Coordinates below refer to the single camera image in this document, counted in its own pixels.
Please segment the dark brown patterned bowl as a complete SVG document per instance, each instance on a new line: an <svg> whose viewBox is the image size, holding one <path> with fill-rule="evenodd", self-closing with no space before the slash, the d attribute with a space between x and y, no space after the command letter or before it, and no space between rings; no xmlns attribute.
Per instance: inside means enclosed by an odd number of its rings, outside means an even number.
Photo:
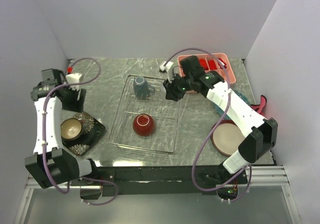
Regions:
<svg viewBox="0 0 320 224"><path fill-rule="evenodd" d="M60 125L61 137L66 140L78 138L81 135L82 130L82 123L76 118L64 120Z"/></svg>

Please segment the green mug cream inside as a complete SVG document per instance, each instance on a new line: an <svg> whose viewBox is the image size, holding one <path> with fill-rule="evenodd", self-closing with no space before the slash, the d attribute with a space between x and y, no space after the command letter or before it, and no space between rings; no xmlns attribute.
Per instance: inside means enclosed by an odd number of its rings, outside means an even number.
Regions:
<svg viewBox="0 0 320 224"><path fill-rule="evenodd" d="M133 89L136 98L139 100L146 100L156 92L156 89L149 85L147 80L142 76L135 77L133 81Z"/></svg>

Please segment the wire dish rack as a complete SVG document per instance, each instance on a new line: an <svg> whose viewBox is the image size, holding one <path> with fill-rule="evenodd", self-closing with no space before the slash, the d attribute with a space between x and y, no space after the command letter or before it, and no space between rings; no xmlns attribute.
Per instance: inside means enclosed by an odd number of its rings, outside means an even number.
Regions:
<svg viewBox="0 0 320 224"><path fill-rule="evenodd" d="M134 81L129 75L119 100L109 140L122 148L146 152L168 153L176 150L180 103L167 100L164 79L145 76L151 94L146 99L136 97ZM134 119L141 114L150 115L155 130L149 136L140 136L133 129Z"/></svg>

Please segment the cream bowl brown stripes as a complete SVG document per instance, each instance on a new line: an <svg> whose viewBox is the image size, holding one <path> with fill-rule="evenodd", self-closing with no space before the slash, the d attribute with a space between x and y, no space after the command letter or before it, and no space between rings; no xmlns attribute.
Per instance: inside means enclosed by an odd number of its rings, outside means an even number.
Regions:
<svg viewBox="0 0 320 224"><path fill-rule="evenodd" d="M139 114L134 118L132 128L139 136L147 137L155 132L156 123L149 114Z"/></svg>

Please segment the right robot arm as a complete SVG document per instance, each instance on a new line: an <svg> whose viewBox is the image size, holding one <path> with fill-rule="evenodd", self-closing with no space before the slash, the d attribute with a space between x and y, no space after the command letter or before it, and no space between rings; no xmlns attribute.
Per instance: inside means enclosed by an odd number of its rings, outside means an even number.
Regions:
<svg viewBox="0 0 320 224"><path fill-rule="evenodd" d="M221 163L220 180L231 183L238 171L255 163L275 146L278 123L275 119L267 119L254 111L218 72L206 72L195 55L181 60L180 66L183 76L174 72L174 65L170 61L159 67L160 72L167 74L167 79L163 82L165 98L179 101L188 91L200 93L224 110L224 115L231 118L244 136L238 149Z"/></svg>

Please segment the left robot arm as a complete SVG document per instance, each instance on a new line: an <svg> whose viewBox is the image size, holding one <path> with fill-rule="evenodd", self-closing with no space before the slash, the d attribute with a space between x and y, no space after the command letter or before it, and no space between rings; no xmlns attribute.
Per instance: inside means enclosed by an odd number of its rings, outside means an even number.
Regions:
<svg viewBox="0 0 320 224"><path fill-rule="evenodd" d="M83 111L86 90L79 87L83 75L63 75L52 68L42 70L41 75L41 82L30 94L36 110L37 135L33 155L25 159L25 167L43 189L80 177L94 185L100 179L94 161L68 153L61 137L61 111Z"/></svg>

